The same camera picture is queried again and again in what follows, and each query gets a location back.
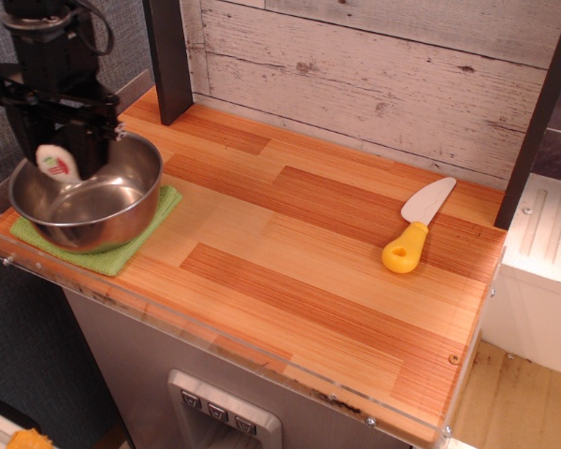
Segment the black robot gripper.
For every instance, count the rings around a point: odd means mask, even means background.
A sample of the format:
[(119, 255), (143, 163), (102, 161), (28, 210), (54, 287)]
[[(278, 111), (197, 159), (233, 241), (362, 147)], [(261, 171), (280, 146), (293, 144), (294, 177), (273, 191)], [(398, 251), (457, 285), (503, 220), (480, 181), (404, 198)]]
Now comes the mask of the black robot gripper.
[(4, 18), (18, 62), (0, 63), (0, 106), (24, 156), (36, 161), (40, 145), (65, 140), (80, 178), (108, 163), (109, 143), (122, 136), (119, 98), (97, 79), (97, 47), (91, 18)]

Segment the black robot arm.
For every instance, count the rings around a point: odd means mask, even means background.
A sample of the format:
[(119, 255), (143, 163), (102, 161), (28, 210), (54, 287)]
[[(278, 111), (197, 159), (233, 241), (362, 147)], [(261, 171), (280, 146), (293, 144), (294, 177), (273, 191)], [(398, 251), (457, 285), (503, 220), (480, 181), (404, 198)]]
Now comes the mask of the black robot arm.
[(49, 146), (64, 159), (48, 172), (87, 180), (108, 162), (111, 142), (122, 136), (120, 100), (98, 80), (99, 60), (111, 53), (110, 25), (99, 48), (94, 20), (102, 12), (89, 1), (6, 1), (2, 24), (9, 31), (15, 64), (0, 63), (0, 106), (24, 156), (34, 165)]

